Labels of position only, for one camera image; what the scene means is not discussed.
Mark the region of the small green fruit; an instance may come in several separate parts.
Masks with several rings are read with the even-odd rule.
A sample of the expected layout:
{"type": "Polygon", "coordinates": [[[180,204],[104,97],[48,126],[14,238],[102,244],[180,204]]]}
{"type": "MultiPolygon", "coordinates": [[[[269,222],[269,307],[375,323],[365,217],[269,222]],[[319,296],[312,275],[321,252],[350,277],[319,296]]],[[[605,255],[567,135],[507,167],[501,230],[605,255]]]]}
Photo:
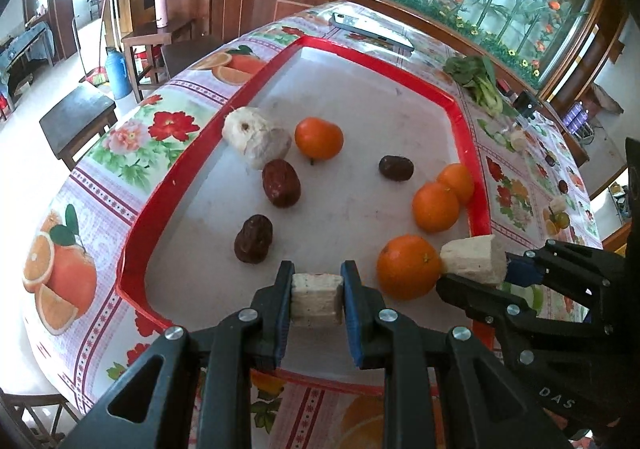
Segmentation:
{"type": "Polygon", "coordinates": [[[568,227],[570,227],[570,216],[568,216],[565,212],[555,213],[553,215],[553,222],[555,224],[555,227],[557,227],[558,229],[567,229],[568,227]]]}

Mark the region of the small orange tangerine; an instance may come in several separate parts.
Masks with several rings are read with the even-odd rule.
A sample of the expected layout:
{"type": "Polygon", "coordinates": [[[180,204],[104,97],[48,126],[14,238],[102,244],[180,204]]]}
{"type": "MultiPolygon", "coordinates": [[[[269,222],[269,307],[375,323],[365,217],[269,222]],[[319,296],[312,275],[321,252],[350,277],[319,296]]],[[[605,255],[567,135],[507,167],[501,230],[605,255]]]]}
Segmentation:
{"type": "Polygon", "coordinates": [[[416,225],[427,233],[444,232],[459,219],[457,195],[440,182],[428,182],[412,199],[412,216],[416,225]]]}

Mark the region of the dark red jujube date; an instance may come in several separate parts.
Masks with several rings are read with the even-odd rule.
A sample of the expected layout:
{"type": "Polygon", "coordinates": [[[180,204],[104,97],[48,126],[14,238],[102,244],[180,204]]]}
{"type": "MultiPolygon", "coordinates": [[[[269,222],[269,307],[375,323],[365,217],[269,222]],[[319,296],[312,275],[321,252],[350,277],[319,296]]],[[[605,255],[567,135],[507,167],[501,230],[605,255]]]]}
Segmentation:
{"type": "Polygon", "coordinates": [[[302,185],[294,167],[282,158],[268,162],[262,169],[262,189],[277,208],[295,205],[302,195],[302,185]]]}

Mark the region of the floral plastic tablecloth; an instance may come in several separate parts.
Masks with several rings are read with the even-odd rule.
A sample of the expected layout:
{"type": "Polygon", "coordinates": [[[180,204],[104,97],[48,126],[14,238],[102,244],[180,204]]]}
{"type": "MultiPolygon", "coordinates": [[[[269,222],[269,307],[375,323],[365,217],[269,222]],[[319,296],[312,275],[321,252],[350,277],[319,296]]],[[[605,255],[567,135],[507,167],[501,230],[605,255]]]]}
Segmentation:
{"type": "MultiPolygon", "coordinates": [[[[302,36],[322,37],[370,54],[422,77],[457,100],[471,128],[490,205],[491,230],[515,253],[550,238],[548,206],[568,184],[570,227],[563,241],[599,244],[588,191],[568,142],[551,120],[536,117],[526,129],[525,151],[516,152],[510,134],[445,74],[454,50],[416,28],[382,16],[381,23],[405,34],[413,53],[403,54],[330,25],[339,2],[308,8],[256,28],[221,47],[233,68],[260,70],[302,36]],[[551,155],[555,165],[544,157],[551,155]]],[[[73,406],[87,412],[158,336],[156,325],[137,313],[115,290],[122,244],[143,204],[170,166],[217,111],[235,94],[234,85],[209,72],[181,70],[178,77],[132,110],[87,153],[58,192],[44,230],[65,219],[73,206],[81,242],[58,247],[50,292],[77,309],[74,322],[47,329],[35,311],[27,313],[27,335],[38,365],[73,406]]],[[[269,448],[373,448],[382,440],[382,401],[331,385],[297,384],[277,377],[253,377],[254,443],[269,448]]]]}

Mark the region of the orange tangerine on tray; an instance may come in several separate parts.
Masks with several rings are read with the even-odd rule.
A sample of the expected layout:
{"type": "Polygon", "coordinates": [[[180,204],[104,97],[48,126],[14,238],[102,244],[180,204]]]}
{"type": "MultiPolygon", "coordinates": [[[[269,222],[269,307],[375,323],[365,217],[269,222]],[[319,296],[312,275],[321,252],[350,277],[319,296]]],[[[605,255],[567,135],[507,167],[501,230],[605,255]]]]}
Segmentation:
{"type": "Polygon", "coordinates": [[[461,206],[467,206],[471,201],[474,193],[474,178],[464,164],[447,165],[438,174],[436,180],[454,192],[461,206]]]}
{"type": "Polygon", "coordinates": [[[337,125],[318,117],[307,117],[295,127],[294,140],[299,152],[310,161],[328,161],[344,146],[344,135],[337,125]]]}

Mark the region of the black cylindrical device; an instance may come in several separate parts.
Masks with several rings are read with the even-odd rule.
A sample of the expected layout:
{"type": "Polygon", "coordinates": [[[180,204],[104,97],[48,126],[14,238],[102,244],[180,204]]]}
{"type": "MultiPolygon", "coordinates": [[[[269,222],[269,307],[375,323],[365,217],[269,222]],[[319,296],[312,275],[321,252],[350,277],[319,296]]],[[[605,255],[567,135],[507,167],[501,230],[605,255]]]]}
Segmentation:
{"type": "Polygon", "coordinates": [[[513,101],[513,108],[526,120],[533,120],[540,108],[540,101],[528,90],[523,90],[513,101]]]}

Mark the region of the dark date on tray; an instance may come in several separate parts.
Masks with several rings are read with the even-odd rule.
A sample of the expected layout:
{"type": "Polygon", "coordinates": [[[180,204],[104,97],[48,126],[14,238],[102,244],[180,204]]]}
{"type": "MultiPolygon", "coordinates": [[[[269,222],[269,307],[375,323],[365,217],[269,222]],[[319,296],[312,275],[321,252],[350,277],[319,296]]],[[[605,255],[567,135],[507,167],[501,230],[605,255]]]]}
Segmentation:
{"type": "Polygon", "coordinates": [[[414,173],[414,165],[407,157],[385,155],[378,162],[378,171],[389,180],[407,181],[414,173]]]}

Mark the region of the red rimmed white tray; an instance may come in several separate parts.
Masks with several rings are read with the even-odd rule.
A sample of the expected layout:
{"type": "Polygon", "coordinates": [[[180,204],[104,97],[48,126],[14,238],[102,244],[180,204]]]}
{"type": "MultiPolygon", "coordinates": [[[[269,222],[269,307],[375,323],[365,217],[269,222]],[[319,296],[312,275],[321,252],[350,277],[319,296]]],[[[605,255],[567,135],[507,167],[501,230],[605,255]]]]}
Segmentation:
{"type": "Polygon", "coordinates": [[[383,245],[416,230],[414,192],[445,165],[480,167],[459,103],[426,80],[330,40],[304,36],[278,53],[228,101],[293,127],[306,116],[342,128],[332,160],[288,152],[302,196],[271,205],[259,172],[222,139],[219,111],[152,192],[128,233],[116,269],[116,292],[160,328],[212,325],[266,283],[281,261],[302,271],[330,271],[352,259],[367,280],[383,245]],[[414,173],[393,181],[378,171],[385,155],[407,157],[414,173]],[[250,216],[268,217],[266,259],[245,264],[234,240],[250,216]]]}

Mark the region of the green leafy vegetable bunch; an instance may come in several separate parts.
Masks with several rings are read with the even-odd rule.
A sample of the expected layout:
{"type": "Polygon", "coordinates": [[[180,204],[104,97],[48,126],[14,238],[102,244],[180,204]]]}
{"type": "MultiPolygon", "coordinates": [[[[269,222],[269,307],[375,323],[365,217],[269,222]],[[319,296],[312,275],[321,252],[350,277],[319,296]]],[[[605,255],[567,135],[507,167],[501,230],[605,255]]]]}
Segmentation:
{"type": "Polygon", "coordinates": [[[503,110],[503,99],[496,86],[494,67],[486,56],[454,56],[446,60],[444,72],[469,91],[473,101],[491,117],[503,110]]]}

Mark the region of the dark wooden stool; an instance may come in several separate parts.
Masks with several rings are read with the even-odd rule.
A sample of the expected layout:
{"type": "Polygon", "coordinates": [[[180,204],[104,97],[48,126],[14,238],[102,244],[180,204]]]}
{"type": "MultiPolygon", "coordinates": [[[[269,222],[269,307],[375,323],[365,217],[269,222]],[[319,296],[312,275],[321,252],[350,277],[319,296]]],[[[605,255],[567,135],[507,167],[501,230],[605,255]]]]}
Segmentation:
{"type": "Polygon", "coordinates": [[[58,161],[71,172],[74,155],[95,135],[102,137],[117,122],[115,101],[89,83],[78,84],[40,118],[44,138],[58,161]]]}

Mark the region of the blue water jug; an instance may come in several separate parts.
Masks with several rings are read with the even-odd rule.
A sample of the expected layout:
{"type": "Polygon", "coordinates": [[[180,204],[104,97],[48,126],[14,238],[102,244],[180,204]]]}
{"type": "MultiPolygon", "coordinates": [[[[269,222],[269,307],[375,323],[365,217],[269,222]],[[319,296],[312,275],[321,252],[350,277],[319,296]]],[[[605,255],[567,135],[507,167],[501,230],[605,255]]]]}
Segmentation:
{"type": "Polygon", "coordinates": [[[125,98],[132,91],[124,56],[114,47],[106,47],[105,72],[115,100],[125,98]]]}

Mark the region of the pink thermos bottle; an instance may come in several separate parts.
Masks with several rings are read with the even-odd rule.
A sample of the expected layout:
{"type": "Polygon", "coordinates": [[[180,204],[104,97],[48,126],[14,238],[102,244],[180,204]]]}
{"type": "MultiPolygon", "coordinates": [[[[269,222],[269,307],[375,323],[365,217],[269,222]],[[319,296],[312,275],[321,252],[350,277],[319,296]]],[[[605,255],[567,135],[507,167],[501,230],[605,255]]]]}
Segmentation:
{"type": "Polygon", "coordinates": [[[157,28],[168,27],[167,0],[154,0],[155,24],[157,28]]]}

